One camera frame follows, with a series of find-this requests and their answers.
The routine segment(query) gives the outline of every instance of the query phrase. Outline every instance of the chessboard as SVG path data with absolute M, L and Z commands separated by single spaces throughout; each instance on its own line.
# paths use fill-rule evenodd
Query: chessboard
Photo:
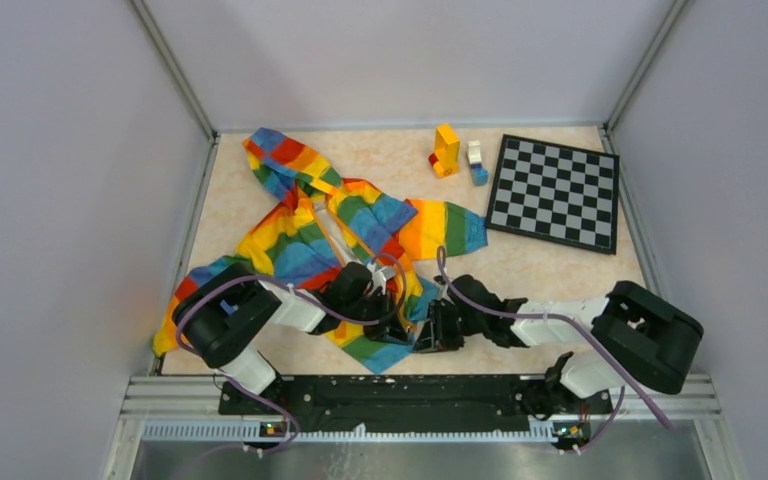
M 486 226 L 615 254 L 619 173 L 616 155 L 505 135 Z

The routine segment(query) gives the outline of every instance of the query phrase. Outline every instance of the yellow toy brick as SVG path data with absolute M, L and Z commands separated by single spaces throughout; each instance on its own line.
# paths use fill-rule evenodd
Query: yellow toy brick
M 439 178 L 445 178 L 458 172 L 458 152 L 461 141 L 449 124 L 437 127 L 434 136 L 434 153 L 428 157 L 431 168 Z

